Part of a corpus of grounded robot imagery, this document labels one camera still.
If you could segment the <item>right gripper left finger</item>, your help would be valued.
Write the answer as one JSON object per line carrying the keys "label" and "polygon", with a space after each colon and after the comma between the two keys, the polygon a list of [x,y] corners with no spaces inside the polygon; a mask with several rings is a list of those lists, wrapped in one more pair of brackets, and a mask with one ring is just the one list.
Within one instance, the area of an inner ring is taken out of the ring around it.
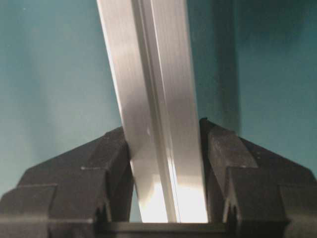
{"label": "right gripper left finger", "polygon": [[3,238],[94,238],[127,222],[133,193],[121,127],[37,164],[0,200]]}

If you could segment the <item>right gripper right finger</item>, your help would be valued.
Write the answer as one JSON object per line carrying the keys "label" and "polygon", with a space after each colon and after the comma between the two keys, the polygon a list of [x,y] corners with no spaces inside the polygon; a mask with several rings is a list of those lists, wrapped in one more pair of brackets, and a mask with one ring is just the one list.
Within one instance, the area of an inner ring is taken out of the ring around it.
{"label": "right gripper right finger", "polygon": [[312,171],[200,120],[210,222],[240,238],[314,238],[317,179]]}

